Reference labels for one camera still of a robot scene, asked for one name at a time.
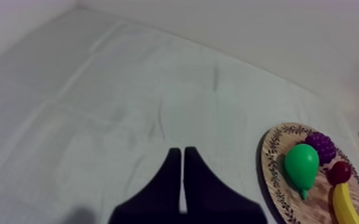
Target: plastic pear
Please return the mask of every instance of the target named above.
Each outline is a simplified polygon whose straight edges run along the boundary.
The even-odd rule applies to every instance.
[[[303,200],[313,186],[318,171],[318,154],[307,144],[295,145],[285,157],[285,169],[294,184],[301,190]]]

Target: wooden plate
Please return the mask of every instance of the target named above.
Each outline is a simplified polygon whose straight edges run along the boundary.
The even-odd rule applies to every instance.
[[[297,143],[305,140],[316,130],[299,123],[283,123],[267,133],[262,146],[262,172],[268,192],[278,212],[286,223],[337,223],[332,207],[333,187],[328,183],[326,171],[337,161],[346,161],[352,167],[349,193],[359,215],[359,176],[348,157],[337,148],[337,156],[319,168],[314,186],[308,191],[307,200],[302,200],[299,191],[287,177],[284,158]]]

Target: red cherry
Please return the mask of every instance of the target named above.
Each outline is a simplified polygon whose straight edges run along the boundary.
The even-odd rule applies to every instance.
[[[345,183],[351,178],[351,166],[344,161],[338,161],[329,170],[328,180],[330,184]]]

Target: plastic banana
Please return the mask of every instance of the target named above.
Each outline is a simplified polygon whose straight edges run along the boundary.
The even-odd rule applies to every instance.
[[[335,186],[333,207],[339,224],[359,224],[359,215],[349,196],[348,183],[339,183]]]

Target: white tablecloth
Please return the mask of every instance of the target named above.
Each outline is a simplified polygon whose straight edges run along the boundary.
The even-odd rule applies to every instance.
[[[275,223],[255,156],[283,122],[329,135],[359,173],[359,114],[195,43],[72,11],[0,57],[0,224],[106,223],[168,148],[188,145]]]

